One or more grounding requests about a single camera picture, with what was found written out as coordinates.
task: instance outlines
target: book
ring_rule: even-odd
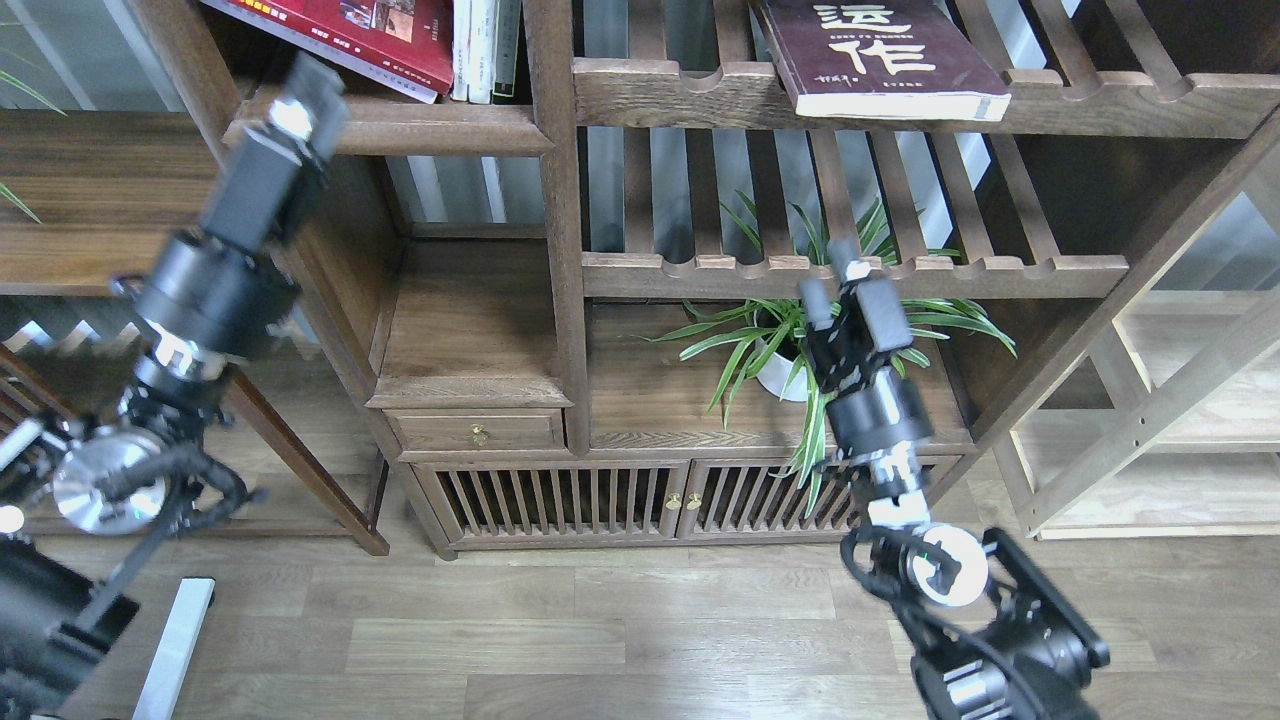
[[[516,96],[516,68],[520,53],[520,0],[498,0],[498,22],[493,35],[493,97]]]
[[[1000,120],[1009,87],[932,0],[751,0],[797,115]]]
[[[497,24],[498,0],[472,0],[467,100],[480,105],[493,101],[493,41]]]
[[[453,90],[452,100],[467,100],[467,67],[471,61],[471,0],[453,0]]]
[[[201,0],[424,102],[453,83],[448,0]]]

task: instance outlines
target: metal disc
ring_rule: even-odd
[[[104,471],[128,468],[160,451],[160,442],[151,433],[105,428],[63,456],[52,482],[58,511],[70,524],[97,536],[120,536],[145,527],[164,503],[164,478],[120,502],[106,502],[92,480]]]

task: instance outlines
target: white book spine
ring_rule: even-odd
[[[467,69],[471,46],[471,0],[453,0],[453,90],[449,97],[467,101]]]
[[[493,35],[498,0],[475,0],[471,6],[471,73],[467,100],[481,105],[493,101]]]

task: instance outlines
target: spider plant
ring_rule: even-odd
[[[0,23],[0,27],[13,27],[13,26],[17,26],[17,24],[18,23]],[[9,55],[10,58],[15,58],[15,59],[18,59],[18,60],[20,60],[20,61],[23,61],[23,63],[33,67],[33,68],[36,67],[31,60],[27,60],[26,58],[23,58],[22,55],[18,55],[17,53],[13,53],[13,51],[9,51],[9,50],[4,50],[4,49],[0,49],[0,53],[4,53],[5,55]],[[36,88],[31,87],[29,85],[22,82],[22,79],[19,79],[13,73],[5,72],[5,70],[0,70],[0,83],[12,86],[12,87],[19,90],[24,95],[28,95],[28,96],[33,97],[37,102],[40,102],[41,105],[44,105],[44,106],[49,108],[50,110],[58,113],[59,115],[67,115],[67,113],[63,113],[56,105],[54,105],[52,102],[50,102],[47,97],[45,97],[44,95],[41,95],[38,91],[36,91]],[[13,202],[14,205],[17,205],[18,209],[22,210],[23,213],[26,213],[27,217],[31,218],[32,220],[36,220],[37,223],[40,222],[40,217],[37,217],[36,213],[33,213],[31,210],[31,208],[28,208],[27,204],[23,202],[22,199],[19,199],[17,195],[14,195],[13,191],[9,190],[3,182],[0,182],[0,196],[3,196],[9,202]]]
[[[755,204],[751,199],[741,191],[737,192],[737,196],[746,208],[750,220],[758,220]],[[758,222],[749,222],[748,218],[735,213],[723,202],[721,206],[742,231],[748,241],[763,251]],[[804,209],[795,202],[791,204],[791,209],[800,218],[805,229],[804,236],[792,238],[795,252],[808,256],[809,261],[814,265],[829,264],[827,245],[831,238],[826,223],[814,224]],[[879,258],[884,264],[896,264],[899,261],[897,249],[888,225],[888,215],[878,197],[858,218],[856,228],[863,256]],[[931,250],[931,252],[936,255],[959,255],[959,252],[946,249]],[[800,478],[800,487],[808,484],[809,489],[805,514],[813,512],[820,489],[820,474],[814,471],[814,469],[826,456],[826,406],[829,398],[818,389],[818,380],[813,374],[813,368],[809,365],[805,354],[800,350],[805,334],[805,315],[801,302],[795,299],[750,299],[740,306],[716,314],[701,313],[687,300],[684,305],[695,322],[662,337],[652,338],[652,341],[664,342],[694,338],[709,331],[721,329],[721,332],[704,337],[682,350],[680,359],[689,360],[713,347],[732,346],[728,360],[724,363],[724,369],[721,372],[719,380],[712,393],[710,402],[707,405],[707,411],[710,413],[723,400],[722,416],[726,428],[728,427],[733,400],[737,397],[742,383],[759,375],[774,352],[781,352],[785,357],[794,361],[791,374],[786,382],[787,387],[801,375],[804,377],[806,398],[800,443],[791,454],[791,457],[787,459],[786,465],[778,475],[805,473]],[[906,311],[906,319],[915,337],[945,341],[950,340],[951,336],[940,328],[968,331],[989,336],[997,340],[1009,352],[1016,355],[1012,338],[997,328],[991,322],[991,318],[987,316],[987,311],[972,300],[905,299],[902,300],[902,309]],[[832,302],[832,315],[837,311],[838,305]],[[726,325],[731,329],[722,329]],[[899,351],[892,359],[897,372],[905,375],[906,366],[904,361],[922,368],[929,366],[928,356],[914,347]]]

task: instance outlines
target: white flower pot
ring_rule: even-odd
[[[755,341],[756,348],[764,346],[764,342]],[[764,389],[769,391],[782,400],[790,400],[791,402],[805,402],[809,400],[809,380],[805,378],[804,372],[796,373],[791,384],[787,384],[787,378],[791,377],[791,368],[795,365],[795,360],[787,360],[786,357],[774,352],[769,356],[769,360],[764,363],[764,368],[760,374],[755,375],[755,379],[760,382]]]

